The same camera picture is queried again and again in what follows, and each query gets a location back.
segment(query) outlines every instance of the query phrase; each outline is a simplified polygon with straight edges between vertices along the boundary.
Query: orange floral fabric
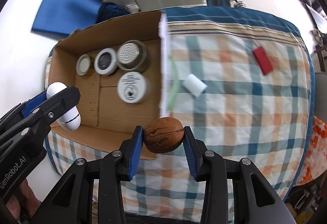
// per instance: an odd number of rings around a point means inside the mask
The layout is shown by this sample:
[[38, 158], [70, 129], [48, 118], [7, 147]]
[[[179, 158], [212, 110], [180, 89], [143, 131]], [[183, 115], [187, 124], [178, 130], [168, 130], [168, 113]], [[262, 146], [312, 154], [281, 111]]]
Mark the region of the orange floral fabric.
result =
[[295, 185], [309, 183], [325, 170], [327, 170], [327, 125], [313, 116], [309, 148]]

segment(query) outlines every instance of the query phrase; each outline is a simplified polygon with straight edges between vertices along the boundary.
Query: blue gripper pad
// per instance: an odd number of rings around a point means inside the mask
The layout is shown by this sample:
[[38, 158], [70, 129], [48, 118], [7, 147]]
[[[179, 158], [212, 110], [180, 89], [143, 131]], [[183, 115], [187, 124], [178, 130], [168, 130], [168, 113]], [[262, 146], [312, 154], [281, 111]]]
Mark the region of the blue gripper pad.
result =
[[183, 140], [183, 147], [185, 150], [185, 155], [187, 159], [188, 168], [190, 170], [190, 174], [193, 176], [194, 180], [197, 180], [198, 177], [197, 160], [195, 158], [195, 154], [193, 152], [190, 140], [186, 135]]
[[136, 174], [137, 167], [139, 165], [139, 160], [141, 156], [142, 146], [143, 146], [143, 136], [144, 130], [139, 129], [138, 134], [136, 135], [135, 144], [130, 155], [130, 168], [128, 171], [129, 180], [133, 180], [134, 175]]
[[25, 104], [25, 108], [22, 111], [23, 116], [26, 118], [28, 115], [30, 115], [31, 111], [36, 108], [38, 105], [40, 105], [42, 102], [46, 101], [46, 91], [43, 91], [36, 97], [32, 98]]

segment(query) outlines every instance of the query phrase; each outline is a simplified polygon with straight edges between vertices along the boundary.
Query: white capsule-shaped object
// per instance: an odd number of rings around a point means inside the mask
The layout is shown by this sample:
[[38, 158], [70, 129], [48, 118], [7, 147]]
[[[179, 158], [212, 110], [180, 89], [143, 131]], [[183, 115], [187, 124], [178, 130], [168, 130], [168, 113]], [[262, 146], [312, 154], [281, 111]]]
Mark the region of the white capsule-shaped object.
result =
[[[61, 82], [52, 83], [47, 91], [46, 98], [51, 98], [54, 94], [64, 90], [67, 86]], [[67, 131], [75, 131], [81, 124], [81, 116], [76, 106], [57, 119], [59, 125]]]

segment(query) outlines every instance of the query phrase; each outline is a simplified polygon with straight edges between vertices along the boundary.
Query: plaid tablecloth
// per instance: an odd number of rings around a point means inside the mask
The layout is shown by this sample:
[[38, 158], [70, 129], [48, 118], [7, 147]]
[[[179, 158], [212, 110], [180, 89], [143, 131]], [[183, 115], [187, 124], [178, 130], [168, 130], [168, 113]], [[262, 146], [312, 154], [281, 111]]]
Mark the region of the plaid tablecloth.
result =
[[[250, 158], [284, 198], [302, 167], [313, 117], [313, 67], [298, 29], [251, 9], [174, 7], [164, 12], [180, 80], [192, 73], [208, 85], [198, 98], [181, 86], [169, 114], [191, 126], [208, 149], [232, 160]], [[274, 68], [266, 76], [252, 54], [258, 46]], [[106, 155], [54, 133], [45, 145], [59, 174], [79, 157]], [[228, 188], [232, 222], [231, 182]], [[200, 220], [204, 190], [205, 183], [190, 176], [182, 146], [156, 160], [140, 160], [133, 181], [122, 182], [125, 211], [193, 221]]]

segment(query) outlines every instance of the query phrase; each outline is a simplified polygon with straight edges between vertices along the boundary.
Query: blue board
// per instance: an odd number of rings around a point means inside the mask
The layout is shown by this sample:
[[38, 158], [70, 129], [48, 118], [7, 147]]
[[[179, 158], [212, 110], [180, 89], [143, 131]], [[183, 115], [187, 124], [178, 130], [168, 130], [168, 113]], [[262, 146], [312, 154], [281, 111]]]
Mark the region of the blue board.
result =
[[32, 31], [69, 35], [94, 25], [101, 5], [97, 0], [43, 0]]

